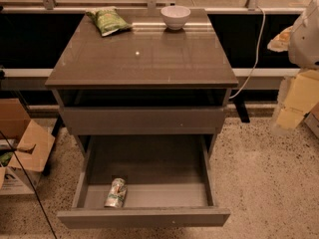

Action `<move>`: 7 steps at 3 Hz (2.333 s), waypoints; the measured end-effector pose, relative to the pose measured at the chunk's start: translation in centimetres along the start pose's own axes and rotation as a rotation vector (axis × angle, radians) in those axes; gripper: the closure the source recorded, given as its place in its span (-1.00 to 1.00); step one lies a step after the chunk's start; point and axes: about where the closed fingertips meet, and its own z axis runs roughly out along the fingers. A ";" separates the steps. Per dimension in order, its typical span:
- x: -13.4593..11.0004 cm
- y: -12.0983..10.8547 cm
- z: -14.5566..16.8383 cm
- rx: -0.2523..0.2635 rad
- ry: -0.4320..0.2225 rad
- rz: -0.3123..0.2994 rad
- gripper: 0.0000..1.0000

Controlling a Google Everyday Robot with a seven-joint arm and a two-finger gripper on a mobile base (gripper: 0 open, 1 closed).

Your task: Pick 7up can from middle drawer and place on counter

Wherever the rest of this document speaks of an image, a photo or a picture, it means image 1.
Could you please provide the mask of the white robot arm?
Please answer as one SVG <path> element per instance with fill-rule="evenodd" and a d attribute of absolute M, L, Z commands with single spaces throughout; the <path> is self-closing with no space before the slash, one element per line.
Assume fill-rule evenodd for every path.
<path fill-rule="evenodd" d="M 274 52 L 288 52 L 289 61 L 300 68 L 280 86 L 273 114 L 276 129 L 293 130 L 319 103 L 319 0 L 312 0 L 294 24 L 267 45 Z"/>

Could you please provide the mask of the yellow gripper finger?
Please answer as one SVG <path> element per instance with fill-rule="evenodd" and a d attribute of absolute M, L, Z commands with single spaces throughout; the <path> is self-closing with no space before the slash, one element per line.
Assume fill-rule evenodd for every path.
<path fill-rule="evenodd" d="M 293 77 L 285 77 L 280 84 L 277 106 L 272 116 L 272 132 L 293 131 L 318 103 L 318 70 L 303 69 Z"/>
<path fill-rule="evenodd" d="M 267 49 L 274 52 L 286 52 L 290 43 L 292 27 L 288 27 L 276 35 L 267 45 Z"/>

